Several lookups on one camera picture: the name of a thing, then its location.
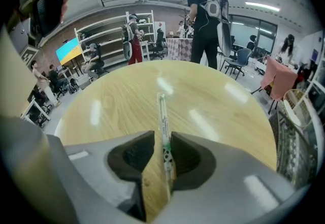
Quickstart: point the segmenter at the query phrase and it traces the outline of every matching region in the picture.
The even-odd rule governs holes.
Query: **wooden tabletop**
[[[63,145],[155,131],[155,152],[143,172],[147,220],[167,203],[157,93],[166,94],[169,130],[241,148],[276,169],[271,126],[254,97],[229,76],[179,60],[117,69],[96,80],[70,104],[57,128]]]

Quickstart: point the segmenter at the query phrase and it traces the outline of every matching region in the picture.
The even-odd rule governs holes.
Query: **floor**
[[[218,60],[218,67],[220,67],[220,64],[222,65],[223,63],[223,58],[221,58],[220,55],[217,56],[217,60]],[[122,63],[120,65],[117,65],[113,68],[109,68],[109,71],[113,71],[113,70],[117,70],[121,67],[127,66],[127,63]],[[225,73],[226,69],[224,68],[225,65],[223,66],[222,72]],[[253,64],[249,63],[248,66],[246,66],[244,68],[244,72],[245,72],[245,76],[243,76],[242,74],[240,74],[238,76],[237,82],[240,83],[248,92],[252,92],[256,89],[259,88],[260,86],[260,81],[263,78],[261,75],[258,75],[257,71],[254,70],[254,66]],[[230,70],[228,70],[227,75],[233,79],[236,78],[236,74],[231,74],[229,75]],[[75,97],[77,95],[79,95],[82,92],[82,90],[79,90],[77,93],[74,93],[72,95],[70,95],[69,93],[65,94],[65,96],[60,97],[60,100],[62,102],[62,104],[53,109],[49,116],[51,117],[51,120],[47,123],[44,123],[43,126],[43,130],[45,131],[46,134],[49,135],[54,135],[55,133],[55,129],[62,117],[62,115],[64,114],[64,112],[66,111],[66,109],[68,108],[69,104],[75,99]],[[257,100],[257,102],[260,104],[260,106],[262,107],[262,109],[264,110],[265,114],[267,117],[270,117],[273,113],[275,113],[275,109],[273,106],[273,109],[271,111],[271,114],[268,115],[268,110],[271,106],[272,100],[270,99],[270,97],[266,94],[265,91],[261,91],[261,92],[256,92],[254,93],[254,98]]]

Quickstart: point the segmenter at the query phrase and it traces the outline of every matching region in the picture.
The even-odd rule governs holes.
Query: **white wall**
[[[307,35],[298,44],[298,55],[296,56],[295,62],[308,63],[312,56],[313,50],[318,51],[316,64],[318,64],[321,57],[321,45],[322,45],[323,32],[318,31],[314,34]]]
[[[278,49],[279,49],[279,45],[280,43],[283,43],[284,39],[289,35],[293,35],[295,37],[295,46],[297,47],[299,45],[299,43],[301,42],[302,39],[302,35],[301,33],[297,32],[294,29],[291,29],[290,27],[280,23],[278,24],[278,29],[276,32],[276,38],[275,38],[275,42],[274,42],[274,47],[273,47],[273,51],[272,51],[272,57],[275,57],[276,54],[278,53]],[[294,53],[294,60],[296,60],[296,57],[298,55],[299,51],[297,50]]]

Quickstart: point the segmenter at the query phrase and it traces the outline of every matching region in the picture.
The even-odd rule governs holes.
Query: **ceiling light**
[[[271,34],[272,32],[271,31],[268,31],[268,30],[265,30],[265,29],[261,29],[261,28],[258,28],[258,27],[255,27],[256,29],[259,29],[259,30],[261,30],[261,31],[264,31],[264,32],[266,32],[266,33],[268,33],[268,34]]]
[[[280,11],[280,8],[271,7],[271,6],[268,6],[268,5],[263,5],[263,4],[258,4],[258,3],[251,3],[251,2],[246,2],[246,4],[249,5],[249,6],[264,7],[264,8],[271,9],[273,11],[276,11],[276,12],[279,12]]]

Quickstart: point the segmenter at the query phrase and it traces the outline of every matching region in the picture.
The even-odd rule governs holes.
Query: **television screen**
[[[82,53],[82,49],[78,43],[78,39],[74,38],[56,50],[60,64],[63,65],[69,60],[77,57]]]

